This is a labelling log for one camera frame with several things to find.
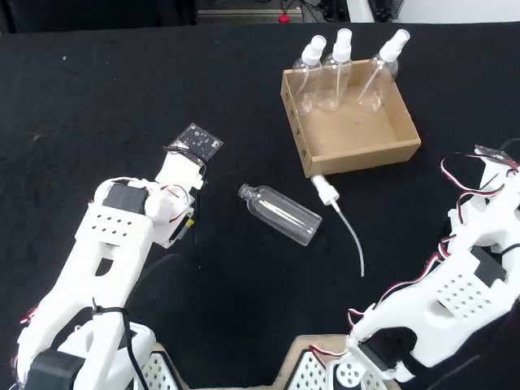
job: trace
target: robotic arm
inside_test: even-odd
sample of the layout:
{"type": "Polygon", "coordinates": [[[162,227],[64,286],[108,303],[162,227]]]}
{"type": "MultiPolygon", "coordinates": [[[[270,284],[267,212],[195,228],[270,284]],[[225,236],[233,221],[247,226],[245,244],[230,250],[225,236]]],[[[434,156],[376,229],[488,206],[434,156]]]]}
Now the robotic arm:
{"type": "MultiPolygon", "coordinates": [[[[100,184],[76,233],[76,243],[52,290],[42,299],[18,343],[19,386],[31,389],[123,389],[136,374],[120,342],[118,311],[94,316],[58,348],[54,338],[83,308],[123,308],[150,246],[169,248],[193,224],[192,189],[200,189],[206,161],[222,145],[191,125],[167,148],[155,181],[119,177],[100,184]],[[102,262],[109,271],[99,273],[102,262]]],[[[130,324],[139,367],[155,343],[147,327],[130,324]]]]}
{"type": "MultiPolygon", "coordinates": [[[[124,321],[118,311],[94,316],[58,351],[50,346],[93,299],[103,308],[123,308],[152,243],[168,248],[191,226],[190,192],[200,189],[205,171],[205,162],[196,156],[207,161],[221,142],[194,125],[186,132],[173,144],[154,182],[123,177],[97,188],[56,285],[20,334],[21,388],[124,389],[148,362],[153,332],[130,324],[132,364],[129,348],[120,345],[124,321]],[[209,146],[211,153],[204,155],[209,146]],[[111,267],[99,275],[103,261],[111,267]]],[[[520,296],[520,252],[513,250],[520,243],[518,166],[506,154],[482,147],[467,157],[485,163],[480,189],[463,186],[441,163],[463,189],[457,209],[448,212],[452,233],[417,279],[395,284],[364,313],[353,310],[362,319],[353,324],[346,352],[327,364],[329,389],[383,390],[381,380],[408,381],[454,355],[473,333],[508,313],[520,296]],[[414,336],[409,349],[395,342],[396,329],[414,336]]],[[[145,386],[134,380],[134,389],[140,388],[145,386]]]]}
{"type": "Polygon", "coordinates": [[[520,296],[520,252],[512,250],[520,243],[518,166],[495,150],[477,147],[475,152],[467,157],[485,163],[478,190],[458,183],[441,163],[463,189],[461,199],[472,197],[464,204],[459,199],[457,209],[449,211],[452,233],[441,241],[423,274],[392,286],[360,313],[362,319],[347,339],[349,352],[328,367],[335,369],[341,386],[369,388],[362,382],[366,372],[400,382],[412,379],[454,355],[473,333],[508,313],[520,296]],[[501,262],[483,247],[501,255],[501,262]],[[397,290],[404,285],[408,287],[397,290]],[[410,350],[392,336],[400,328],[414,335],[410,350]]]}

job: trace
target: spray nozzle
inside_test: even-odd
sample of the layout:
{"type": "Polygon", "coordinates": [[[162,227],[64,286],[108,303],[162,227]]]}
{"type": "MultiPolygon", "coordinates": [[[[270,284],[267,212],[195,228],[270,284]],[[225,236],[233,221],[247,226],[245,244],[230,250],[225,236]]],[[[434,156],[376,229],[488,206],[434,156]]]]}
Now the spray nozzle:
{"type": "Polygon", "coordinates": [[[338,30],[336,43],[334,44],[334,49],[332,49],[332,57],[338,63],[344,63],[350,60],[350,52],[352,51],[352,46],[350,45],[351,39],[352,31],[348,28],[338,30]]]}
{"type": "Polygon", "coordinates": [[[400,28],[394,36],[383,45],[379,51],[379,56],[383,61],[393,63],[409,39],[410,33],[403,28],[400,28]]]}
{"type": "Polygon", "coordinates": [[[322,56],[327,40],[321,35],[314,35],[310,44],[301,53],[301,59],[307,65],[316,65],[322,56]]]}

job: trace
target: black tablecloth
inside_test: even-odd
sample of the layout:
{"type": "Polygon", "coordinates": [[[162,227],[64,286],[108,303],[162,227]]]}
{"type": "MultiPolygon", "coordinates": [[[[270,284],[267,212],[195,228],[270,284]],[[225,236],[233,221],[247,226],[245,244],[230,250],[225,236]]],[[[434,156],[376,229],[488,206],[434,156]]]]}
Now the black tablecloth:
{"type": "MultiPolygon", "coordinates": [[[[108,177],[153,178],[161,147],[191,122],[225,146],[210,161],[190,236],[169,250],[154,247],[147,266],[181,256],[151,271],[128,309],[155,331],[192,387],[271,383],[295,336],[345,333],[346,308],[362,310],[390,283],[420,272],[458,195],[439,172],[440,158],[518,134],[520,24],[407,27],[412,39],[397,83],[422,148],[407,163],[330,177],[364,245],[365,279],[348,232],[302,174],[279,96],[282,70],[312,35],[333,41],[339,27],[0,39],[3,387],[12,382],[17,320],[52,287],[94,189],[108,177]],[[236,195],[243,183],[269,185],[321,214],[311,244],[301,247],[251,216],[236,195]]],[[[351,25],[353,58],[372,55],[397,27],[351,25]]],[[[476,180],[478,169],[462,171],[476,180]]],[[[487,388],[494,380],[514,388],[518,346],[511,332],[438,388],[487,388]]]]}

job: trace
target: spray bottle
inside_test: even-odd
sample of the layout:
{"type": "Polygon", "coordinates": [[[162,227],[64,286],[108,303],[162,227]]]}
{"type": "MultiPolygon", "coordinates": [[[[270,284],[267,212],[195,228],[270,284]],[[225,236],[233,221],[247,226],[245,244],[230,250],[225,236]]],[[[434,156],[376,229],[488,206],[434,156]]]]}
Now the spray bottle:
{"type": "Polygon", "coordinates": [[[335,111],[344,99],[352,71],[351,38],[352,32],[348,28],[339,30],[334,49],[323,62],[322,97],[319,102],[322,110],[335,111]]]}
{"type": "Polygon", "coordinates": [[[370,60],[368,71],[360,84],[361,92],[357,97],[357,102],[364,111],[377,111],[383,104],[399,70],[397,57],[409,39],[409,32],[404,29],[397,30],[392,39],[370,60]]]}
{"type": "Polygon", "coordinates": [[[299,115],[309,114],[313,105],[319,103],[319,79],[322,64],[319,59],[327,40],[315,35],[292,66],[291,92],[299,115]]]}

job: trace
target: open box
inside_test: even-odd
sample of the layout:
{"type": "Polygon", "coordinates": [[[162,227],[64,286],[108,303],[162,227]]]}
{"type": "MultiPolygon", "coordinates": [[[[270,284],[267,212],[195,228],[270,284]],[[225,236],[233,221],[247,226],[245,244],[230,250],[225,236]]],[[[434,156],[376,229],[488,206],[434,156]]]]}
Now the open box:
{"type": "Polygon", "coordinates": [[[358,107],[360,80],[368,60],[354,61],[344,104],[337,111],[299,116],[284,71],[282,100],[305,176],[356,171],[409,160],[421,139],[396,84],[376,112],[358,107]]]}

